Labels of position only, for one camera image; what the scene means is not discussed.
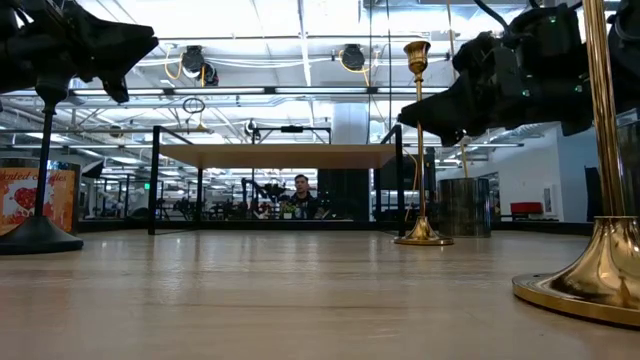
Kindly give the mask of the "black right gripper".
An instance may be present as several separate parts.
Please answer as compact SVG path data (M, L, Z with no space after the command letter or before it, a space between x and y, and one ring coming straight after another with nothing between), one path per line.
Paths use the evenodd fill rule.
M577 7L533 3L511 22L485 3L479 7L502 25L502 36L481 32L464 43L452 60L460 74L454 84L403 107L398 121L438 136L444 146L490 128L558 122L565 136L590 128L587 54Z

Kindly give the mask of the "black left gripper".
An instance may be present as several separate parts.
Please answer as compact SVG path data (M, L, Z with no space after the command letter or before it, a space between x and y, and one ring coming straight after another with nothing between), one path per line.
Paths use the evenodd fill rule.
M107 95L126 103L124 76L157 45L152 27L99 22L75 1L3 1L1 91L33 88L46 77L100 77Z

